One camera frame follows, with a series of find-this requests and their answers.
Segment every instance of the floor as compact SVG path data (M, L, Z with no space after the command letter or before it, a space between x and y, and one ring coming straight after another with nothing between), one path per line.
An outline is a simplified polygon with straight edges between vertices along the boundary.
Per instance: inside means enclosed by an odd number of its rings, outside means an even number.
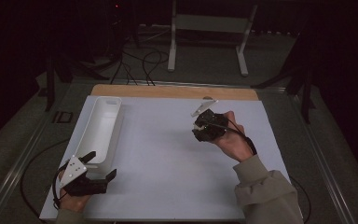
M95 84L147 85L152 79L156 85L249 88L279 74L296 41L284 35L251 35L244 52L249 76L242 77L234 51L237 36L182 32L175 71L168 72L164 61L170 35L166 29L143 27L141 49L129 40L114 80L119 63L100 71L110 77L106 81L79 71L74 71L72 83L61 83L56 78L57 99L50 112L44 111L46 98L35 95L2 129L0 223L38 222L21 192L38 214L84 100ZM46 86L45 79L45 74L38 78L41 88ZM268 113L286 168L295 179L304 218L307 223L358 223L358 164L317 88L312 88L313 107L310 124L306 124L298 112L300 98L284 92L287 81L258 90L257 94ZM69 123L54 122L57 112L71 112L74 118Z

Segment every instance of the small white object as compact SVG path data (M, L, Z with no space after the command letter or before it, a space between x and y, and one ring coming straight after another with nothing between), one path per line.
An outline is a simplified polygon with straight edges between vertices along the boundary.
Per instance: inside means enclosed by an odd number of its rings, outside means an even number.
M100 96L94 103L76 150L78 157L96 152L96 156L86 164L92 173L111 171L123 120L120 107L121 99L118 97Z
M63 173L60 182L60 188L65 187L80 175L86 173L86 171L87 168L84 166L83 162L81 162L77 157L73 156L72 159L68 161L68 165L65 169L65 172Z
M218 100L212 100L212 101L207 101L207 102L204 102L200 105L200 107L194 112L191 114L191 117L196 117L200 114L202 114L205 110L209 109L212 105L216 104L217 102L219 102Z

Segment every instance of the gray sleeve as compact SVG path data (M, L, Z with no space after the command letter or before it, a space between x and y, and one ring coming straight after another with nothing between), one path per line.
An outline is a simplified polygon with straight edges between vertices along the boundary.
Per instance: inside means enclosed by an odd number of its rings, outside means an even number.
M84 218L83 214L69 211L66 209L58 210L56 224L86 224L88 223Z
M268 171L257 155L234 166L235 188L246 223L303 223L296 189L279 171Z

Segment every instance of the person's left hand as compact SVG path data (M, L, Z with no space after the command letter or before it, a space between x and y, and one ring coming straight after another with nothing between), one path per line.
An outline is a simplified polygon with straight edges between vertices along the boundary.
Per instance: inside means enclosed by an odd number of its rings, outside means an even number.
M60 172L59 175L60 180L64 172L65 171ZM60 209L66 209L66 210L82 213L90 197L91 195L71 196L68 193L66 193L65 189L60 189L60 198L61 198Z

